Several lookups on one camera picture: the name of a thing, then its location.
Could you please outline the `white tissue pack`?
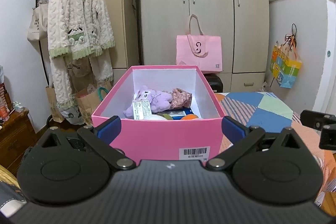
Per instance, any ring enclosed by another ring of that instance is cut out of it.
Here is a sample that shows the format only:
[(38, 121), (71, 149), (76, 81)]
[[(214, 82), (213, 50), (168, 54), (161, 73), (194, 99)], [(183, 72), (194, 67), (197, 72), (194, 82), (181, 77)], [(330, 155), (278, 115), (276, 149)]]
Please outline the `white tissue pack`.
[(152, 114), (148, 100), (133, 100), (132, 108), (134, 120), (143, 120)]

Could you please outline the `orange makeup sponge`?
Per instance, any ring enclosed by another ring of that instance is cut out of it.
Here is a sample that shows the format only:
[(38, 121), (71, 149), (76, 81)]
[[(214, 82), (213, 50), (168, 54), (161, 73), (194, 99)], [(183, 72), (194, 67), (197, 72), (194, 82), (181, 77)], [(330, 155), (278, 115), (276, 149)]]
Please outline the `orange makeup sponge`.
[(193, 120), (193, 119), (198, 119), (199, 117), (195, 114), (188, 114), (186, 116), (184, 116), (183, 118), (181, 118), (181, 120), (183, 121), (187, 121), (187, 120)]

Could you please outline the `blue wet wipes pack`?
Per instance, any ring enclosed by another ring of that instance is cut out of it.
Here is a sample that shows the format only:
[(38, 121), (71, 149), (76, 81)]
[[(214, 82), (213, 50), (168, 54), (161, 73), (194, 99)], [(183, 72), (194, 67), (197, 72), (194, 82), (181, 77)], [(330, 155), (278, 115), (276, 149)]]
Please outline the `blue wet wipes pack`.
[(174, 109), (174, 110), (169, 110), (166, 112), (166, 114), (168, 114), (169, 116), (171, 116), (171, 118), (173, 118), (173, 120), (180, 120), (183, 117), (189, 115), (189, 114), (193, 114), (193, 111), (190, 108), (181, 108), (181, 109)]

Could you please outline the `purple plush toy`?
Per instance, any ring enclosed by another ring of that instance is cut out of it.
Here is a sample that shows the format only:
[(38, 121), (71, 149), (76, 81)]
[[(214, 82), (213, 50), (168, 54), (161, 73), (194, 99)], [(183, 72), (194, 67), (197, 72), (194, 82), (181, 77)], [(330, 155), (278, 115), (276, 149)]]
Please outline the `purple plush toy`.
[[(152, 114), (157, 114), (166, 111), (170, 108), (172, 95), (167, 92), (153, 90), (147, 86), (142, 86), (133, 100), (148, 100), (150, 102)], [(133, 108), (131, 105), (123, 112), (127, 119), (133, 119)]]

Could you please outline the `pink cardboard storage box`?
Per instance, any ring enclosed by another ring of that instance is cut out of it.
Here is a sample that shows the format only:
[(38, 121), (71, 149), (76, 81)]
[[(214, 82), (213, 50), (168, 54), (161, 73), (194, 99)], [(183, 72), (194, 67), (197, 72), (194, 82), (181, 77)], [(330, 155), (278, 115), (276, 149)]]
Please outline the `pink cardboard storage box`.
[[(137, 121), (125, 111), (135, 94), (147, 86), (153, 90), (180, 88), (192, 94), (191, 110), (197, 119), (186, 121)], [(135, 162), (141, 160), (206, 160), (216, 156), (223, 139), (224, 111), (200, 69), (192, 65), (133, 66), (112, 87), (92, 114), (99, 126), (112, 116), (121, 119), (121, 132), (109, 136), (109, 144)]]

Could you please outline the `pink floral fabric scrunchie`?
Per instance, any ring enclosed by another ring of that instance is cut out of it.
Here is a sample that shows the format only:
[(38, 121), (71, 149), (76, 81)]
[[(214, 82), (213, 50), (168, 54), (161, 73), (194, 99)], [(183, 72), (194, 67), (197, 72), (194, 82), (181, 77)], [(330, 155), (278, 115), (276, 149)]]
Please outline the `pink floral fabric scrunchie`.
[(172, 95), (172, 101), (170, 103), (170, 110), (174, 109), (181, 109), (181, 108), (189, 108), (191, 106), (192, 102), (192, 94), (182, 90), (180, 88), (175, 88), (171, 92)]

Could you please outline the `white round plush toy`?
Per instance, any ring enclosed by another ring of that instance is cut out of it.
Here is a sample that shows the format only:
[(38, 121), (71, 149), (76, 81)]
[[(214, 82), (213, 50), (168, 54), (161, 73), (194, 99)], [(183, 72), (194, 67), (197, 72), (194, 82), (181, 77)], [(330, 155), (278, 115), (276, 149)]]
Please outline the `white round plush toy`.
[(164, 116), (157, 114), (150, 114), (143, 118), (144, 121), (166, 121), (167, 119)]

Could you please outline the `green makeup sponge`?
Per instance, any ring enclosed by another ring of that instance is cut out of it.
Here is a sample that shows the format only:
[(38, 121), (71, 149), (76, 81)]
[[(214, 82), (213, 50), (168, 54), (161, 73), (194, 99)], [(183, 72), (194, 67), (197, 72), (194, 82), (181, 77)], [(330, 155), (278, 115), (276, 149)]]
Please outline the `green makeup sponge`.
[(166, 113), (158, 113), (157, 115), (159, 115), (160, 117), (163, 117), (167, 120), (173, 120), (173, 117), (170, 116), (169, 114), (166, 114)]

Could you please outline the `white door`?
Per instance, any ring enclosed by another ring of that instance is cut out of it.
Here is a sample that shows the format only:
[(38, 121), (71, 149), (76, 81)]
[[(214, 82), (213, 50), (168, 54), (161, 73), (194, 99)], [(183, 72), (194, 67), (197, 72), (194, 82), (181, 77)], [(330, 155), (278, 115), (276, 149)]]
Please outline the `white door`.
[(313, 109), (330, 113), (335, 97), (335, 0), (326, 0), (327, 31), (322, 76)]

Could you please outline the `brown paper bag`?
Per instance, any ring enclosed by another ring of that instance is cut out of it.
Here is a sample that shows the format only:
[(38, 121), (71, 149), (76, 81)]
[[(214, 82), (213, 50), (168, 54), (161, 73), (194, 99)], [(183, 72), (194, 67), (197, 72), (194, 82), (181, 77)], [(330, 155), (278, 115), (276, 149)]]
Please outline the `brown paper bag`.
[(89, 84), (87, 88), (76, 93), (75, 100), (86, 124), (93, 124), (91, 116), (111, 88), (111, 83), (106, 81), (98, 85)]

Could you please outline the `patchwork tablecloth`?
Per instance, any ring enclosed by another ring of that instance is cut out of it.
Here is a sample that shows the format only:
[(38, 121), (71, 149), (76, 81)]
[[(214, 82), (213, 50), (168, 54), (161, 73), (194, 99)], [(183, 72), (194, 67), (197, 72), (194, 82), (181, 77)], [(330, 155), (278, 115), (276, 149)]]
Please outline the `patchwork tablecloth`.
[(267, 132), (280, 133), (286, 126), (294, 128), (323, 173), (323, 184), (315, 204), (321, 206), (326, 193), (335, 192), (335, 158), (333, 153), (319, 148), (320, 136), (301, 124), (294, 112), (274, 93), (234, 92), (215, 94), (224, 112), (245, 126), (257, 125)]

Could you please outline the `black suitcase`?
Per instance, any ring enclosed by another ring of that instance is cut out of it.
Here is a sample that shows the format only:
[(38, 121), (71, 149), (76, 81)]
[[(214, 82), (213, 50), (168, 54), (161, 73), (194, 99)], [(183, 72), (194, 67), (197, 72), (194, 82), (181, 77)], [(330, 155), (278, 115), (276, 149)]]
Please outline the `black suitcase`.
[(204, 74), (207, 82), (209, 83), (211, 89), (214, 93), (222, 93), (223, 92), (223, 83), (219, 76), (214, 73)]

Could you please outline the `colourful paper gift bag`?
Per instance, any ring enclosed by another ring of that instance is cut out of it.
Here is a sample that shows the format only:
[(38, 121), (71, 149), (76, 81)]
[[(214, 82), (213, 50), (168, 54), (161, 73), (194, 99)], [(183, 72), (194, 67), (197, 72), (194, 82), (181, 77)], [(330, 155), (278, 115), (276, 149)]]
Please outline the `colourful paper gift bag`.
[(284, 42), (278, 41), (273, 47), (270, 59), (270, 72), (279, 87), (291, 89), (296, 81), (302, 61), (297, 51), (297, 26), (291, 25), (291, 33), (286, 34)]

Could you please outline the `wooden side cabinet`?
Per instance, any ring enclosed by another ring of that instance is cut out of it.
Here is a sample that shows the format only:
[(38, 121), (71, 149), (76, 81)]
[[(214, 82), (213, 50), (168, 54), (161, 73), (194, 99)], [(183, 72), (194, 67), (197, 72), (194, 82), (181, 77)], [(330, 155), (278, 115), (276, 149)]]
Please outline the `wooden side cabinet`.
[(29, 119), (29, 110), (14, 111), (2, 125), (0, 134), (0, 164), (17, 176), (21, 159), (29, 147), (37, 142), (37, 135)]

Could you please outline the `pink tote bag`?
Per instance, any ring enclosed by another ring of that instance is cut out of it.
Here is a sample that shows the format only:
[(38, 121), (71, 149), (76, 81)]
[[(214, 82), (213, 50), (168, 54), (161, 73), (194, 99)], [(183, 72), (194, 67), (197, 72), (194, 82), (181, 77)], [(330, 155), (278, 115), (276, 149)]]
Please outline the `pink tote bag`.
[[(197, 21), (198, 35), (191, 34), (192, 19)], [(176, 64), (196, 65), (203, 73), (223, 70), (221, 37), (205, 35), (195, 14), (189, 16), (186, 34), (176, 38)]]

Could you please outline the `cream knitted cardigan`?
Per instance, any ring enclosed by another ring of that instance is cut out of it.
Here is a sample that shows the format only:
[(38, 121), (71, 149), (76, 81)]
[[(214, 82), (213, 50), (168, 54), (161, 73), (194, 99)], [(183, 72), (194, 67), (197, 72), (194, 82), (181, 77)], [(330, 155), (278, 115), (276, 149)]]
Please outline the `cream knitted cardigan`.
[(88, 59), (98, 83), (113, 80), (109, 50), (115, 41), (105, 0), (49, 0), (47, 35), (60, 110), (75, 105), (69, 62)]

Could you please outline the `canvas tote bag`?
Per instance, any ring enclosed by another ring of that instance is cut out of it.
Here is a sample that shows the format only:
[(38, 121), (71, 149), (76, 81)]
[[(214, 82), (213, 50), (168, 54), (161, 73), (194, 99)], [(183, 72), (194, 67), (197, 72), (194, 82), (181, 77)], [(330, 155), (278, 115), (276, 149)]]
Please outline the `canvas tote bag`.
[(29, 42), (38, 42), (47, 38), (48, 5), (49, 0), (37, 0), (37, 7), (33, 9), (33, 15), (28, 28), (27, 39)]

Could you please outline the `beige wardrobe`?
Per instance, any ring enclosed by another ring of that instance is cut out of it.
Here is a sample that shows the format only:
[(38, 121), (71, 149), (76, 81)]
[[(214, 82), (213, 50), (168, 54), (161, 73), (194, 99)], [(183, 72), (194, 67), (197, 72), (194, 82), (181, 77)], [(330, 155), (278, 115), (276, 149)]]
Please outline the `beige wardrobe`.
[(269, 0), (136, 0), (141, 62), (173, 65), (176, 38), (187, 18), (191, 31), (219, 36), (226, 92), (256, 92), (263, 85), (269, 45)]

